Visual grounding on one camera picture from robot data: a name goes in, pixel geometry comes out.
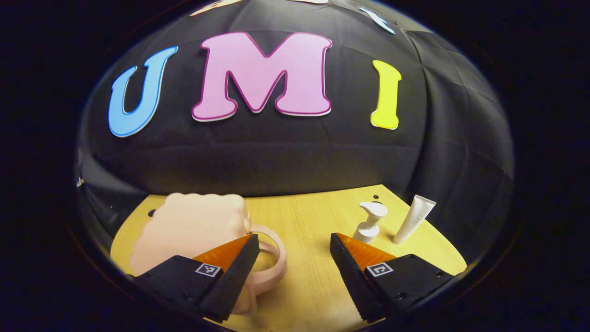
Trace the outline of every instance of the pink mug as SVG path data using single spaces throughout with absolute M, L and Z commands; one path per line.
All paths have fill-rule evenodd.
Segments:
M 193 258 L 251 232 L 270 237 L 277 246 L 259 241 L 260 249 L 278 257 L 273 267 L 250 272 L 232 311 L 253 313 L 256 295 L 268 291 L 285 276 L 287 252 L 276 233 L 252 224 L 241 196 L 168 195 L 135 242 L 129 265 L 135 275 L 141 275 L 174 255 Z

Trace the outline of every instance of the yellow letter i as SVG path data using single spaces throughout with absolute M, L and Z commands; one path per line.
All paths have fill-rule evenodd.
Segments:
M 377 110 L 371 113 L 371 124 L 393 130 L 399 125 L 398 82 L 401 81 L 402 74 L 383 61 L 374 60 L 373 66 L 379 72 L 379 100 Z

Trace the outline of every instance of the mug handle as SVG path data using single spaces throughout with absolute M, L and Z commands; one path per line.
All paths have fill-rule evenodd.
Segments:
M 275 253 L 278 256 L 278 261 L 270 269 L 250 273 L 254 284 L 254 293 L 258 295 L 275 286 L 287 273 L 287 250 L 281 238 L 270 228 L 259 224 L 252 224 L 250 231 L 268 235 L 277 244 L 278 248 L 277 252 L 274 246 L 262 241 L 259 242 L 260 249 Z

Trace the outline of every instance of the black background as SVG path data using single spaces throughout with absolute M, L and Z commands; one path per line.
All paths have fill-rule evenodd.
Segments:
M 4 330 L 181 329 L 109 284 L 65 227 L 77 217 L 69 190 L 77 117 L 106 69 L 108 61 L 99 58 L 177 3 L 2 3 L 5 191 L 15 200 L 3 218 Z M 466 36 L 499 68 L 483 71 L 510 83 L 504 92 L 517 160 L 509 219 L 524 222 L 486 279 L 455 303 L 396 329 L 587 330 L 590 271 L 587 246 L 579 241 L 590 169 L 583 146 L 589 109 L 584 2 L 413 0 L 395 6 L 460 48 L 465 41 L 457 36 Z

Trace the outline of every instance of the black fabric backdrop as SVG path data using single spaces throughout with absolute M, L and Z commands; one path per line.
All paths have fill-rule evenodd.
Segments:
M 442 38 L 406 33 L 392 22 L 395 35 L 350 1 L 243 0 L 183 15 L 133 47 L 97 85 L 80 135 L 80 175 L 94 205 L 101 206 L 107 232 L 114 236 L 126 215 L 122 210 L 137 205 L 142 194 L 271 196 L 382 183 L 408 204 L 414 194 L 435 200 L 428 220 L 472 261 L 496 235 L 512 188 L 512 143 L 500 98 Z M 248 32 L 266 54 L 293 32 L 331 39 L 325 82 L 332 111 L 294 117 L 267 103 L 254 114 L 230 80 L 237 113 L 223 121 L 194 121 L 191 109 L 200 100 L 207 56 L 199 45 L 233 31 Z M 113 81 L 137 66 L 124 101 L 134 109 L 142 94 L 142 64 L 171 46 L 179 50 L 166 64 L 154 117 L 137 134 L 115 137 L 107 123 Z M 375 59 L 402 74 L 394 131 L 369 122 L 379 91 Z M 283 87 L 284 78 L 269 100 Z M 122 198 L 126 194 L 131 198 Z

